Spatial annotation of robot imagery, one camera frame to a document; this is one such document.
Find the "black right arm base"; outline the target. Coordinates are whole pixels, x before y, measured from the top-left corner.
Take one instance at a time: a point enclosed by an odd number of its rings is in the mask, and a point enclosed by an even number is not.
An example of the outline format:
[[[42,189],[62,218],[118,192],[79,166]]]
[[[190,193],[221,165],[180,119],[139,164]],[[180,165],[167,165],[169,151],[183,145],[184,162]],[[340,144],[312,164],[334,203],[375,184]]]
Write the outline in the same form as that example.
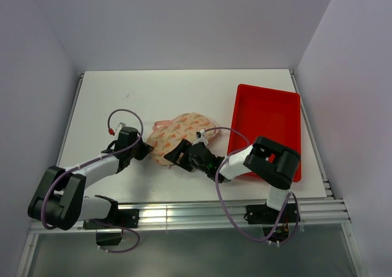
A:
[[[247,205],[244,219],[249,225],[274,225],[279,212],[268,207],[266,204],[263,205]],[[274,230],[272,236],[269,237],[269,241],[281,242],[286,240],[290,235],[290,224],[296,224],[300,222],[301,217],[296,209],[294,203],[286,204],[282,216],[279,220],[279,225]]]

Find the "floral mesh laundry bag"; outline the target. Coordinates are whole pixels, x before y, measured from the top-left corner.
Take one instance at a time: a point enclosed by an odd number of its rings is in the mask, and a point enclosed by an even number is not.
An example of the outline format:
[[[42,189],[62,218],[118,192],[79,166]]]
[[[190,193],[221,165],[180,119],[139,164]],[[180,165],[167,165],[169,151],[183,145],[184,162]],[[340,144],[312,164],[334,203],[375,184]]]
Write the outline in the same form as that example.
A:
[[[197,140],[196,132],[218,127],[212,119],[200,113],[184,113],[172,120],[156,121],[153,131],[147,139],[147,144],[154,149],[151,152],[152,160],[161,166],[172,165],[164,156],[186,139],[191,143]]]

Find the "red plastic tray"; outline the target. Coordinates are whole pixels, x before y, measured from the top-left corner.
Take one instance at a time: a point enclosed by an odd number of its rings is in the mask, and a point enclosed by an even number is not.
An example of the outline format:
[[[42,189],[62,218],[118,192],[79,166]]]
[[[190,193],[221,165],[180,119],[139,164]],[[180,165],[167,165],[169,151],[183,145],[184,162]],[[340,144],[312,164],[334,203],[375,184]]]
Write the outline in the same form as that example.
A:
[[[236,92],[228,152],[233,154],[266,137],[301,152],[300,96],[297,93],[240,84]],[[293,178],[300,180],[300,164]]]

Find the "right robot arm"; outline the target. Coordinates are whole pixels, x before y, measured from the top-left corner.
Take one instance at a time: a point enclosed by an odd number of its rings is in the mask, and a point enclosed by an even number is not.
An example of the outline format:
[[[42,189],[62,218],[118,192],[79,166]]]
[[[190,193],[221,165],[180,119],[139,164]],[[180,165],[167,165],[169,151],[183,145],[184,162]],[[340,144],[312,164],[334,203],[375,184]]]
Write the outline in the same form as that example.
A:
[[[270,185],[266,217],[277,222],[285,216],[284,202],[301,160],[297,151],[266,137],[257,137],[253,144],[234,154],[216,156],[207,147],[208,140],[201,133],[198,135],[193,143],[183,139],[164,159],[188,172],[197,169],[218,183],[253,173]]]

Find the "aluminium frame rail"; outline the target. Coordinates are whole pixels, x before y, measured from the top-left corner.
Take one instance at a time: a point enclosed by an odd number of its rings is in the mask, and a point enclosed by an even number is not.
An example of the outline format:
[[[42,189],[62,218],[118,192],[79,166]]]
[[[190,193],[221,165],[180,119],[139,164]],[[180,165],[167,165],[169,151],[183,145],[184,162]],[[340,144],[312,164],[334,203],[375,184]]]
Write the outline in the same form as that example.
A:
[[[121,204],[120,210],[139,210],[135,230],[187,230],[231,228],[219,202]],[[351,222],[342,199],[300,201],[301,222],[304,225],[347,224]]]

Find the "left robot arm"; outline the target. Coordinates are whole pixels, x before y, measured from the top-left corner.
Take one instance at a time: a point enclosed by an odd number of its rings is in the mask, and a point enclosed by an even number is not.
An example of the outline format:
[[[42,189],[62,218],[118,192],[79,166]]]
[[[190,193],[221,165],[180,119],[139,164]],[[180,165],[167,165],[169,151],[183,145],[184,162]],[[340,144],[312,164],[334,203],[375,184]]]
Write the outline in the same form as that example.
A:
[[[98,157],[68,169],[55,165],[47,168],[28,206],[28,216],[48,230],[69,230],[78,221],[117,225],[119,203],[103,195],[87,197],[85,189],[122,172],[131,160],[143,160],[153,149],[136,128],[122,127],[118,138]]]

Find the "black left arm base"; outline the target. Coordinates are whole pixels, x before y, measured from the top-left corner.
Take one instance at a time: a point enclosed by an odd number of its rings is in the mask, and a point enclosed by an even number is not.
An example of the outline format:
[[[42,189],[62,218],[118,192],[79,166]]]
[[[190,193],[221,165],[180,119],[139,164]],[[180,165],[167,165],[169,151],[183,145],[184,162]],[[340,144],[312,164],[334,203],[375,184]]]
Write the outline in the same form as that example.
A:
[[[93,219],[83,222],[84,230],[96,231],[96,244],[99,249],[111,253],[128,252],[135,249],[140,242],[140,234],[134,229],[138,227],[140,210],[138,208],[121,209],[112,220]],[[128,249],[115,250],[126,239],[127,234],[135,236],[135,243]]]

